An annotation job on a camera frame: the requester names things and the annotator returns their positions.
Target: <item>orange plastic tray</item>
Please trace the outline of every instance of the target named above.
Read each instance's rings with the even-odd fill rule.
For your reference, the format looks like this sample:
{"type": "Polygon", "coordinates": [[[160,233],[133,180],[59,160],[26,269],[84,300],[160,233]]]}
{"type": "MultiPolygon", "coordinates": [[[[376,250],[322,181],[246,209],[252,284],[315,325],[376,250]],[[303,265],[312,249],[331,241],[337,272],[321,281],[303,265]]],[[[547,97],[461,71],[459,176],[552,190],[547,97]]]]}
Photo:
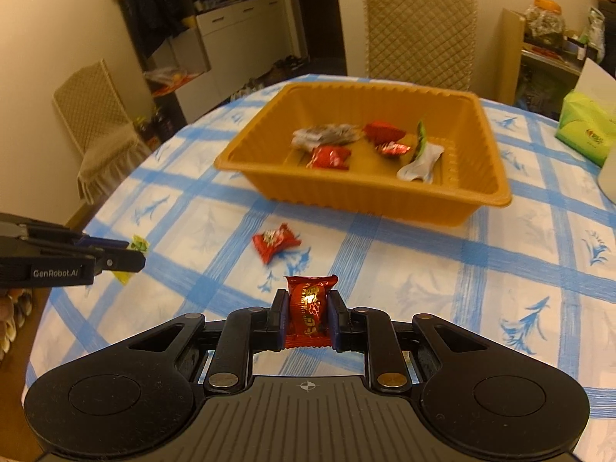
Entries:
{"type": "Polygon", "coordinates": [[[312,82],[283,88],[216,158],[215,167],[240,171],[267,198],[349,212],[459,225],[483,205],[505,207],[511,191],[492,129],[474,94],[387,83],[312,82]],[[350,144],[349,171],[307,169],[310,157],[291,147],[293,132],[318,124],[364,126],[380,120],[407,131],[417,144],[445,147],[433,184],[405,182],[405,163],[379,156],[361,138],[350,144]]]}

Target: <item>red candy wrapper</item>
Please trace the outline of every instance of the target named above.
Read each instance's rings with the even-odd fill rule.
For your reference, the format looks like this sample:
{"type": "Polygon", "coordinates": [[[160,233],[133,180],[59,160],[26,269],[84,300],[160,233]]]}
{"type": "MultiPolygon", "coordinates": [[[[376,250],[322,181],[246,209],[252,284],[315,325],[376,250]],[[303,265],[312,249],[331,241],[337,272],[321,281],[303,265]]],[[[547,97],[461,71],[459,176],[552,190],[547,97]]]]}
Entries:
{"type": "Polygon", "coordinates": [[[389,142],[387,144],[381,144],[380,146],[377,146],[377,152],[382,156],[386,156],[388,158],[402,156],[403,154],[407,154],[410,150],[410,146],[405,146],[404,144],[397,144],[395,142],[389,142]]]}
{"type": "Polygon", "coordinates": [[[342,146],[319,146],[312,151],[312,159],[306,165],[309,169],[349,170],[346,159],[350,149],[342,146]]]}
{"type": "Polygon", "coordinates": [[[373,121],[372,123],[368,123],[363,128],[363,132],[366,135],[366,139],[375,146],[380,146],[381,144],[387,144],[389,142],[398,142],[407,134],[404,130],[394,127],[390,123],[385,123],[384,121],[373,121]]]}
{"type": "Polygon", "coordinates": [[[286,280],[289,285],[289,324],[285,348],[331,345],[327,333],[327,294],[338,282],[338,277],[286,276],[286,280]]]}
{"type": "Polygon", "coordinates": [[[301,244],[301,240],[295,237],[286,224],[282,224],[278,229],[271,229],[253,236],[253,245],[266,265],[278,252],[301,244]]]}

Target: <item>tablecloth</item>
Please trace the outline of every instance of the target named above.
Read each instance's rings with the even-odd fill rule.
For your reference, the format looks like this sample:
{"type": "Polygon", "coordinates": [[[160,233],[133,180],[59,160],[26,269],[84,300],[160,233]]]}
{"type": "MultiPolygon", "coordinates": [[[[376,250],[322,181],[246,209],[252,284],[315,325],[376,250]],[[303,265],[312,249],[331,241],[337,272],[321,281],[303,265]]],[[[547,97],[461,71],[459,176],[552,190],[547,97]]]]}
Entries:
{"type": "MultiPolygon", "coordinates": [[[[369,81],[308,75],[295,81],[369,81]]],[[[514,199],[438,228],[264,199],[239,173],[212,167],[238,130],[284,84],[227,104],[150,156],[89,224],[96,236],[147,238],[146,268],[121,285],[54,289],[27,385],[53,367],[174,316],[221,319],[269,305],[284,275],[335,273],[349,307],[410,321],[429,312],[557,366],[580,381],[591,420],[585,461],[616,460],[616,209],[599,169],[554,138],[555,122],[484,101],[514,199]],[[263,266],[251,236],[281,222],[302,246],[263,266]]],[[[360,373],[362,356],[300,348],[255,357],[255,373],[360,373]]]]}

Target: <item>white container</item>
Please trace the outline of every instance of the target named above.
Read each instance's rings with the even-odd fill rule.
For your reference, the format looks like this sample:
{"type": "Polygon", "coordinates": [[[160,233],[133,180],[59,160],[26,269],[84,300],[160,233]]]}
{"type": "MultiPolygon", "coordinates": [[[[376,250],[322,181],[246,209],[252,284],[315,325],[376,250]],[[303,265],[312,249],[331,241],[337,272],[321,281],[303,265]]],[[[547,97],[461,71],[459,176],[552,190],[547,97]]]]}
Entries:
{"type": "Polygon", "coordinates": [[[616,143],[612,146],[610,154],[603,164],[603,168],[597,178],[599,188],[612,203],[616,203],[616,143]]]}

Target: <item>metal screw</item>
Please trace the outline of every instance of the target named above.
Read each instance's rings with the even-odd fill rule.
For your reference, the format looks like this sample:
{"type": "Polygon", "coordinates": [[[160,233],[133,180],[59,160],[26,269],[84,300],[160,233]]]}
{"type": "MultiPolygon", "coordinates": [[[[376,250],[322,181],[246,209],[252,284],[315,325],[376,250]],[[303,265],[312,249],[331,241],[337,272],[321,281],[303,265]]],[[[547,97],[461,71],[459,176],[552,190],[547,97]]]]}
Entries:
{"type": "Polygon", "coordinates": [[[212,387],[227,388],[233,387],[239,382],[237,375],[229,372],[214,373],[209,379],[209,385],[212,387]]]}
{"type": "Polygon", "coordinates": [[[402,375],[402,373],[388,372],[381,373],[377,377],[377,382],[383,387],[402,387],[408,381],[407,378],[402,375]]]}

